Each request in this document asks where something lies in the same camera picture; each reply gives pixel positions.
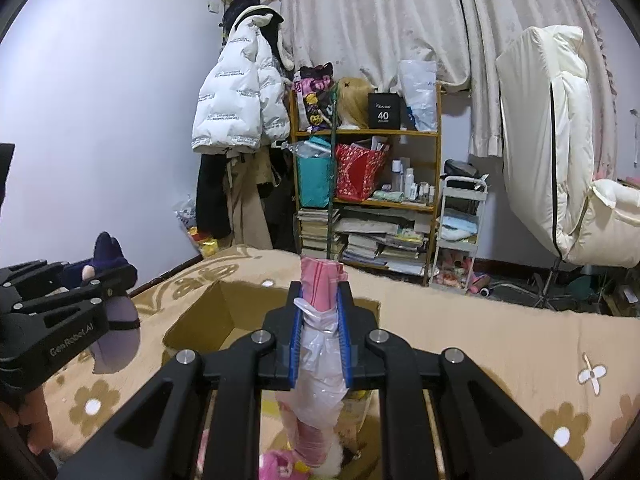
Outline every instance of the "red bag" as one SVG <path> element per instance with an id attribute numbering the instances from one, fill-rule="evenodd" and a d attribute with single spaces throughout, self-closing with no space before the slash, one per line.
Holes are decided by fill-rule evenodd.
<path id="1" fill-rule="evenodd" d="M 385 165 L 386 150 L 375 152 L 356 144 L 338 144 L 338 179 L 335 195 L 343 200 L 366 200 L 373 193 L 375 178 Z"/>

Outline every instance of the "beige blanket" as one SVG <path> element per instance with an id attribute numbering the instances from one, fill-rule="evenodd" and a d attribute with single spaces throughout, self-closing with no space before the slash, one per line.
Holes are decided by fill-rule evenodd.
<path id="1" fill-rule="evenodd" d="M 354 296 L 381 304 L 382 327 L 415 348 L 462 348 L 563 447 L 585 478 L 609 457 L 640 411 L 638 320 L 535 310 L 351 267 L 348 273 Z M 142 344 L 127 368 L 95 376 L 84 352 L 46 384 L 56 449 L 62 455 L 78 450 L 158 370 L 162 336 L 212 282 L 272 280 L 287 288 L 299 278 L 295 254 L 237 246 L 137 296 Z"/>

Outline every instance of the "white chair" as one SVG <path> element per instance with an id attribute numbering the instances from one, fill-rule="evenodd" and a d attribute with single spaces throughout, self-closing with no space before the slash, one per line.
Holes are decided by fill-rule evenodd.
<path id="1" fill-rule="evenodd" d="M 593 180 L 593 111 L 581 44 L 579 27 L 530 27 L 496 62 L 510 206 L 557 255 L 534 293 L 535 306 L 548 308 L 560 262 L 633 267 L 640 260 L 640 190 Z"/>

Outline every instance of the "floral curtain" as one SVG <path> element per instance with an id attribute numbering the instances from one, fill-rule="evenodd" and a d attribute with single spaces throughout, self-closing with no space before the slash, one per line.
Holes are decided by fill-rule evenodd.
<path id="1" fill-rule="evenodd" d="M 468 31 L 472 135 L 469 152 L 502 155 L 500 89 L 495 59 L 527 27 L 577 25 L 584 31 L 581 55 L 589 67 L 593 100 L 594 173 L 613 176 L 616 117 L 612 75 L 602 52 L 594 0 L 462 0 Z"/>
<path id="2" fill-rule="evenodd" d="M 437 60 L 450 91 L 470 70 L 460 0 L 281 0 L 285 44 L 296 68 L 331 61 L 336 78 L 382 89 L 396 84 L 401 59 Z"/>

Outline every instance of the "black box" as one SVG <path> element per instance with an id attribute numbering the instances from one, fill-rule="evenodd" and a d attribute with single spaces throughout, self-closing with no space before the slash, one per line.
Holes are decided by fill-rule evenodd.
<path id="1" fill-rule="evenodd" d="M 398 94 L 369 94 L 369 128 L 400 129 L 400 96 Z"/>

